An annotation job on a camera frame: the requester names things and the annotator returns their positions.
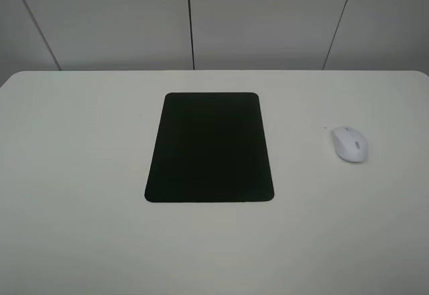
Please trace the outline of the white computer mouse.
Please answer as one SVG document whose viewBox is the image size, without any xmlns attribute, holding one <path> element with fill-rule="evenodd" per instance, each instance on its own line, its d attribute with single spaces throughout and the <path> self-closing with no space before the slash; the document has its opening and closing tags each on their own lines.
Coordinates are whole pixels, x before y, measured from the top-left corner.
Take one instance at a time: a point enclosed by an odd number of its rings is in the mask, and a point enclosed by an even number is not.
<svg viewBox="0 0 429 295">
<path fill-rule="evenodd" d="M 337 156 L 344 161 L 361 163 L 367 160 L 367 139 L 356 129 L 336 127 L 331 131 L 331 137 Z"/>
</svg>

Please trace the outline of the black rectangular mouse pad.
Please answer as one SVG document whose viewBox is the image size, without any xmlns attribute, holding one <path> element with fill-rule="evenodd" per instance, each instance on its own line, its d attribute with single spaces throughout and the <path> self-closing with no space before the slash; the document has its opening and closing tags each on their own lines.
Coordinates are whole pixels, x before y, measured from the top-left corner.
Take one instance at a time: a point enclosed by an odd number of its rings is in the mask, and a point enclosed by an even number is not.
<svg viewBox="0 0 429 295">
<path fill-rule="evenodd" d="M 257 94 L 165 96 L 145 187 L 147 201 L 267 202 L 273 198 Z"/>
</svg>

